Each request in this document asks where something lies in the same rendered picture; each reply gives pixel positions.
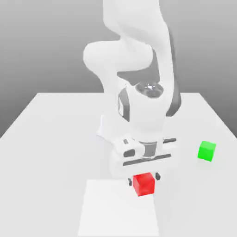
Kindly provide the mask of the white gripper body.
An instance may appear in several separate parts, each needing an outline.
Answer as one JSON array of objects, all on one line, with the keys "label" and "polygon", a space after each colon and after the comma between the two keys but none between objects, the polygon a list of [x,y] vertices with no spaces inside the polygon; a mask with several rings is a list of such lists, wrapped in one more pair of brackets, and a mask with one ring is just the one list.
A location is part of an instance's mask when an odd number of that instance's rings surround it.
[{"label": "white gripper body", "polygon": [[173,165],[173,156],[168,154],[150,158],[126,157],[121,164],[121,175],[138,175],[148,172],[166,173]]}]

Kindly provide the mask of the small red cube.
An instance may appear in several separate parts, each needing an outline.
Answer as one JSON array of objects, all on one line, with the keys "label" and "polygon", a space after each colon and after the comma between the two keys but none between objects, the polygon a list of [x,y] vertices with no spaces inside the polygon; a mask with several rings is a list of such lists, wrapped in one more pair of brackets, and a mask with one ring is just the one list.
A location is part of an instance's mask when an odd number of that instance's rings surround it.
[{"label": "small red cube", "polygon": [[151,173],[134,175],[133,187],[138,197],[153,194],[155,191],[155,179]]}]

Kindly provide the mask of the small green cube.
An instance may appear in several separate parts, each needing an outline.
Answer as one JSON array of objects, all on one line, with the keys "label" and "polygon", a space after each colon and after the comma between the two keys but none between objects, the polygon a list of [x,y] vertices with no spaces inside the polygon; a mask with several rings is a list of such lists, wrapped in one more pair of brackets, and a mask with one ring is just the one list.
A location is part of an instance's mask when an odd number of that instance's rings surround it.
[{"label": "small green cube", "polygon": [[198,158],[211,162],[216,148],[215,143],[202,141],[199,147]]}]

